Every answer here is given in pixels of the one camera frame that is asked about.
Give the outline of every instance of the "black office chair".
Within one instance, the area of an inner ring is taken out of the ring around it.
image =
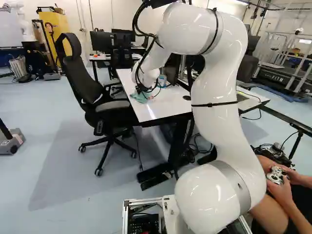
[[[64,39],[67,39],[71,45],[71,56],[67,56],[64,51]],[[137,151],[117,139],[117,137],[131,136],[133,126],[138,125],[137,117],[128,99],[111,98],[107,91],[110,85],[103,87],[90,77],[80,57],[81,44],[75,34],[62,33],[56,41],[56,50],[74,95],[85,111],[85,119],[94,128],[94,135],[106,135],[103,138],[83,143],[79,147],[79,151],[83,153],[86,151],[86,146],[107,142],[103,157],[95,170],[95,175],[101,176],[103,174],[102,166],[113,143],[129,150],[132,158],[135,158]]]
[[[258,63],[258,58],[251,55],[244,55],[237,71],[237,80],[244,83],[252,82],[252,76],[257,69]]]

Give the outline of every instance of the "floor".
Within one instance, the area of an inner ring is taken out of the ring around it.
[[[98,77],[107,82],[107,71],[100,69]],[[93,175],[103,146],[89,148],[84,154],[78,152],[80,143],[95,136],[85,123],[66,78],[26,84],[11,81],[12,78],[0,78],[0,117],[9,128],[21,128],[26,142],[14,156],[0,156],[0,233],[119,234],[124,199],[174,192],[173,179],[142,192],[136,182],[138,161],[115,145],[103,177]],[[312,125],[312,102],[288,103],[267,91],[253,91],[271,98],[269,107]],[[254,118],[258,114],[255,110],[244,116]],[[295,132],[266,113],[257,121],[242,119],[242,127],[254,146],[283,142]],[[162,162],[169,148],[158,128],[136,131],[143,166],[149,168]],[[127,141],[135,147],[134,141]],[[294,141],[292,137],[285,144],[287,154]],[[311,145],[312,139],[304,136],[293,161],[299,172],[312,176]]]

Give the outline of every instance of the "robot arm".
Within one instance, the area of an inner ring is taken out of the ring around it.
[[[138,70],[138,78],[145,87],[151,87],[158,78],[159,68],[165,66],[171,52],[154,43]],[[136,82],[136,70],[140,61],[133,66],[132,81]]]
[[[248,43],[246,28],[229,14],[176,2],[164,12],[157,36],[163,48],[155,45],[142,63],[142,77],[163,66],[169,53],[205,58],[191,102],[199,132],[216,146],[218,156],[184,173],[175,186],[175,198],[194,233],[217,233],[260,202],[266,191],[263,169],[241,129],[236,99],[237,71]]]

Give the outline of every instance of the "game controller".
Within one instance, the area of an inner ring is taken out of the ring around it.
[[[284,184],[283,176],[287,176],[287,173],[280,167],[273,166],[271,171],[267,173],[266,178],[275,184]]]

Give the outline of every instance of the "metal stand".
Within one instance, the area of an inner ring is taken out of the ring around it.
[[[10,133],[9,129],[7,129],[6,125],[4,124],[1,118],[0,118],[0,130],[3,132],[7,140],[11,140],[13,138],[12,134]]]
[[[293,158],[294,152],[296,151],[296,149],[297,149],[297,147],[298,147],[298,145],[299,145],[299,142],[300,142],[302,136],[303,136],[303,133],[302,133],[301,131],[298,132],[298,137],[297,137],[296,142],[294,143],[294,145],[293,145],[293,147],[292,147],[292,151],[291,151],[291,153],[289,154],[288,159],[292,159],[292,158]]]
[[[173,176],[171,171],[174,171],[177,177],[177,170],[181,166],[180,157],[184,151],[184,138],[189,119],[190,117],[182,117],[176,121],[168,162],[152,167],[136,175],[143,191],[171,179]]]
[[[299,142],[303,136],[303,134],[309,136],[309,137],[312,137],[312,128],[303,124],[303,123],[300,123],[298,122],[297,120],[294,120],[293,118],[290,118],[286,115],[283,115],[275,110],[272,110],[271,108],[269,107],[266,107],[266,106],[261,106],[260,109],[262,111],[265,111],[267,113],[269,113],[270,115],[273,115],[287,123],[289,123],[293,128],[297,129],[298,130],[298,137],[296,139],[296,142],[294,143],[293,147],[292,147],[292,151],[289,155],[289,159],[292,159],[293,158],[293,155],[299,145]]]

